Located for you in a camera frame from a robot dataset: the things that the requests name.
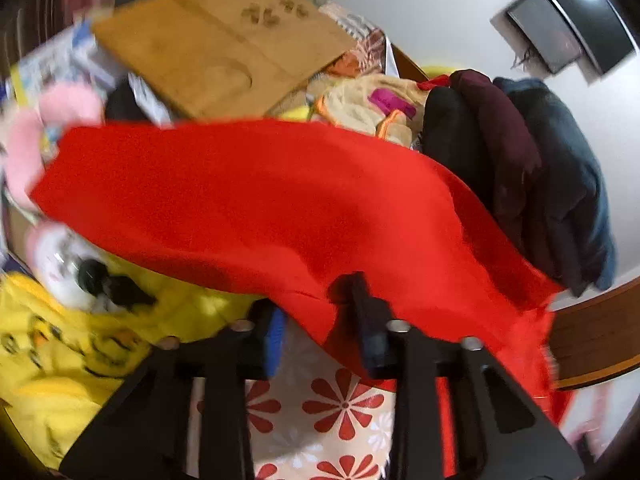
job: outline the yellow blanket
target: yellow blanket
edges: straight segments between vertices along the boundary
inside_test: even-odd
[[[117,315],[69,310],[36,281],[9,274],[0,284],[0,399],[44,465],[60,461],[150,345],[214,335],[244,317],[257,296],[190,285],[113,258],[155,295],[153,307]]]

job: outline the beige cloth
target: beige cloth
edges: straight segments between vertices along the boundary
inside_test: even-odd
[[[388,116],[369,96],[378,88],[391,90],[416,109],[413,118],[395,110]],[[420,90],[415,81],[398,79],[381,74],[345,80],[329,88],[316,101],[316,109],[322,117],[335,126],[388,140],[409,148],[422,130],[424,105],[428,91]]]

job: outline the pink plush toy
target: pink plush toy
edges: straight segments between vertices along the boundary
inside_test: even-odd
[[[16,203],[38,209],[29,192],[44,172],[40,143],[45,126],[92,126],[103,121],[100,96],[82,83],[56,83],[42,94],[38,110],[19,110],[8,133],[4,164],[6,184]]]

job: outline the white wall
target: white wall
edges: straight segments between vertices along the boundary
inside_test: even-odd
[[[510,43],[520,52],[525,43],[500,16],[514,1],[338,0],[378,24],[418,64],[523,78],[526,72],[511,69]],[[586,75],[574,64],[546,83],[572,110],[602,165],[623,283],[640,274],[640,59],[627,59],[591,84],[593,73],[584,65]],[[530,72],[539,75],[535,63]],[[563,297],[557,306],[575,301]]]

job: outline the maroon garment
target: maroon garment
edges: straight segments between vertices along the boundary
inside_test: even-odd
[[[518,109],[487,76],[475,70],[459,70],[450,81],[476,114],[494,162],[495,219],[524,253],[522,229],[527,193],[542,170],[538,147]]]

